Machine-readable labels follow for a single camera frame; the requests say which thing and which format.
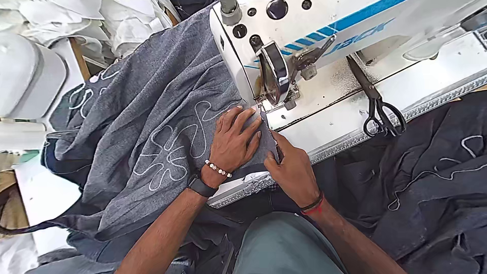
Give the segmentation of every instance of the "person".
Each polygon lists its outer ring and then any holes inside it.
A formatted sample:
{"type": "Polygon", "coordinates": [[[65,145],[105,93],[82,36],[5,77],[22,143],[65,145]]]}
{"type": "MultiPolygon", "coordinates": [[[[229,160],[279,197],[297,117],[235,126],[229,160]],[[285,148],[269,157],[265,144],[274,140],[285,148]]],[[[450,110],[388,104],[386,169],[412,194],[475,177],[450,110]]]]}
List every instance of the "person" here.
{"type": "MultiPolygon", "coordinates": [[[[216,123],[209,162],[232,172],[249,161],[261,137],[256,119],[243,130],[255,108],[241,106],[216,123]]],[[[284,192],[313,219],[273,212],[257,218],[244,234],[235,274],[325,273],[404,274],[380,247],[341,217],[318,189],[307,153],[279,133],[272,136],[284,155],[277,163],[268,152],[264,162],[284,192]]],[[[226,176],[204,165],[201,181],[216,189],[226,176]]],[[[116,274],[162,274],[166,271],[207,197],[186,188],[145,231],[123,259],[116,274]]]]}

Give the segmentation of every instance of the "hand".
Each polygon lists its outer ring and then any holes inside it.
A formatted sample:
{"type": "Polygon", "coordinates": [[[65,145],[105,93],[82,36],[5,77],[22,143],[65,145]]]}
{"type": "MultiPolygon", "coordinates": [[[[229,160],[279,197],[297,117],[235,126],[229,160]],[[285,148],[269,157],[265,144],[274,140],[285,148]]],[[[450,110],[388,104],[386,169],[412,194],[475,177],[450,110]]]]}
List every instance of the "hand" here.
{"type": "Polygon", "coordinates": [[[308,154],[294,147],[286,137],[271,131],[274,140],[281,148],[284,158],[277,164],[272,152],[267,153],[264,165],[272,178],[299,207],[306,207],[319,197],[315,174],[311,168],[308,154]]]}
{"type": "MultiPolygon", "coordinates": [[[[242,106],[238,106],[228,110],[218,119],[215,137],[211,145],[209,159],[211,163],[226,172],[232,173],[250,161],[261,140],[262,133],[260,131],[254,134],[261,125],[261,116],[243,131],[242,128],[255,112],[256,108],[242,111],[242,106]]],[[[201,173],[203,182],[214,188],[226,179],[226,176],[215,172],[208,165],[203,167],[201,173]]]]}

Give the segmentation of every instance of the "black scissors handle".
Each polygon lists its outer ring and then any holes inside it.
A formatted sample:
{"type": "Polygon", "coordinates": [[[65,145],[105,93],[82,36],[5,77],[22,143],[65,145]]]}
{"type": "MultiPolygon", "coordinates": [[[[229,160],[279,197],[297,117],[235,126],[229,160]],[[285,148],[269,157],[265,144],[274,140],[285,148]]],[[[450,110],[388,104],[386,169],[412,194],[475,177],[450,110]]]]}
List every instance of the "black scissors handle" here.
{"type": "Polygon", "coordinates": [[[389,103],[383,102],[382,99],[369,99],[369,117],[365,120],[364,123],[364,132],[367,136],[374,137],[381,132],[384,132],[385,134],[390,132],[393,136],[399,136],[405,130],[406,119],[404,119],[404,116],[396,107],[389,103]],[[384,108],[389,109],[397,117],[397,119],[399,120],[398,128],[394,127],[391,120],[389,119],[389,116],[384,112],[384,108]],[[376,110],[382,122],[375,117],[376,110]],[[375,133],[371,133],[367,128],[368,124],[371,121],[374,121],[374,123],[378,126],[378,129],[375,133]]]}

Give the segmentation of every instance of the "scissors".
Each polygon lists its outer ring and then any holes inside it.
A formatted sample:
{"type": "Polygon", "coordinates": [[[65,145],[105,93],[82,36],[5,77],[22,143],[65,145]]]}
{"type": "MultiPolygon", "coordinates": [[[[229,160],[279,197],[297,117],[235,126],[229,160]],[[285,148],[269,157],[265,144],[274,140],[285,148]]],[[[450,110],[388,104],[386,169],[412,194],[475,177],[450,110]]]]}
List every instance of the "scissors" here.
{"type": "Polygon", "coordinates": [[[365,120],[364,123],[365,134],[370,137],[374,137],[381,132],[385,132],[385,134],[390,132],[393,136],[401,135],[401,133],[406,130],[406,120],[404,119],[402,113],[393,105],[382,101],[382,96],[380,95],[380,93],[376,90],[375,86],[369,81],[365,73],[358,66],[357,62],[355,62],[355,60],[350,55],[347,56],[347,60],[348,65],[352,70],[352,73],[354,74],[355,78],[360,83],[360,86],[362,86],[362,89],[369,98],[369,117],[367,118],[367,120],[365,120]],[[397,119],[399,120],[398,128],[394,127],[388,115],[384,112],[384,108],[389,109],[397,117],[397,119]],[[382,122],[375,117],[376,111],[377,114],[379,114],[380,120],[382,120],[382,122]],[[378,129],[375,133],[371,133],[367,127],[371,121],[373,121],[378,126],[378,129]]]}

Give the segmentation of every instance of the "left hand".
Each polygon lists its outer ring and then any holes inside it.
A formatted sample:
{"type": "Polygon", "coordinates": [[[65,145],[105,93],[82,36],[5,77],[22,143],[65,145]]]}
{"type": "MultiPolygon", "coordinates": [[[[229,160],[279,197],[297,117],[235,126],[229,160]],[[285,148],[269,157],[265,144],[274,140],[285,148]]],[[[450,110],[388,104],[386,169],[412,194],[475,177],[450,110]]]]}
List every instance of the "left hand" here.
{"type": "MultiPolygon", "coordinates": [[[[238,106],[228,110],[218,119],[211,145],[209,159],[211,163],[232,173],[250,161],[259,147],[262,136],[260,131],[254,134],[262,123],[261,116],[246,129],[242,130],[242,128],[255,112],[254,108],[242,111],[242,106],[238,106]]],[[[226,176],[212,170],[208,165],[202,169],[202,180],[207,185],[218,187],[225,179],[226,176]]]]}

